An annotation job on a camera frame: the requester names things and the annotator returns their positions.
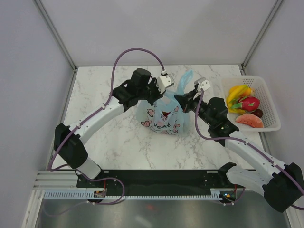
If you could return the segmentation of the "light blue plastic bag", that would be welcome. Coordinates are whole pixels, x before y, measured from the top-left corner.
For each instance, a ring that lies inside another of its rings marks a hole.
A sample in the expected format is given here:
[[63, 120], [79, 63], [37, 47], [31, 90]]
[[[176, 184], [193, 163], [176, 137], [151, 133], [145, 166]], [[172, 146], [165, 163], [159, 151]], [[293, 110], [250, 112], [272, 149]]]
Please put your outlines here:
[[186, 72], [178, 82], [176, 91], [167, 90], [163, 99], [153, 105], [141, 101], [137, 106], [136, 119], [140, 124], [155, 133], [169, 135], [187, 135], [190, 128], [190, 116], [184, 113], [175, 95], [183, 95], [186, 85], [193, 78], [193, 71]]

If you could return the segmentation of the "yellow fake banana bunch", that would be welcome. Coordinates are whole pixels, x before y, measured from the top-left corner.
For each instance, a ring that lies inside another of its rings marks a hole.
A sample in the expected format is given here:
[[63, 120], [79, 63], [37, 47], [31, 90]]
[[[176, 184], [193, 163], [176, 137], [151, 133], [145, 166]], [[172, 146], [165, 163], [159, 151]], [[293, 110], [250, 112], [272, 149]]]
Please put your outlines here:
[[234, 114], [244, 114], [245, 113], [244, 110], [231, 109], [231, 107], [234, 104], [234, 102], [236, 100], [238, 100], [239, 97], [243, 97], [244, 96], [244, 92], [246, 91], [247, 88], [248, 88], [247, 85], [240, 85], [240, 86], [235, 86], [235, 87], [233, 87], [233, 88], [230, 89], [229, 94], [228, 94], [228, 96], [226, 98], [226, 103], [227, 103], [228, 111], [230, 113], [234, 113]]

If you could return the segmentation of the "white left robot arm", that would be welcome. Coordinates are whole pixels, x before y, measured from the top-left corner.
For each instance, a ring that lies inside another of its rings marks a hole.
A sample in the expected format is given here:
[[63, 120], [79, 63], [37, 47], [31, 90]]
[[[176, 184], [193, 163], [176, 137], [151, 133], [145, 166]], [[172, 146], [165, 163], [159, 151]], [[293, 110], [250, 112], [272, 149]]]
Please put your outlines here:
[[154, 104], [174, 82], [168, 74], [152, 77], [145, 69], [136, 69], [131, 78], [110, 92], [108, 101], [80, 120], [59, 124], [55, 129], [54, 150], [68, 166], [87, 177], [93, 187], [104, 182], [102, 169], [89, 157], [84, 145], [106, 123], [136, 106], [141, 100]]

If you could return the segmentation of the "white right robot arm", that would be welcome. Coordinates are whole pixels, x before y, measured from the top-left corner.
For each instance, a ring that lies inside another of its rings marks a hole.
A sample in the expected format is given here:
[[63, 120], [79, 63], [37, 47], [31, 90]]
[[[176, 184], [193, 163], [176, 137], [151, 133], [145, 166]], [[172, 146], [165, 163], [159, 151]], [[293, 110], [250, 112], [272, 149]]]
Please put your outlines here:
[[304, 195], [301, 168], [295, 163], [287, 165], [254, 145], [227, 118], [228, 109], [222, 98], [213, 97], [208, 103], [202, 100], [202, 95], [195, 97], [190, 93], [175, 95], [175, 98], [185, 113], [193, 111], [195, 119], [200, 118], [209, 126], [210, 137], [206, 137], [206, 140], [216, 141], [235, 152], [255, 169], [246, 171], [232, 165], [217, 175], [220, 186], [236, 184], [248, 188], [262, 195], [278, 212], [285, 212], [289, 207], [303, 210], [295, 205]]

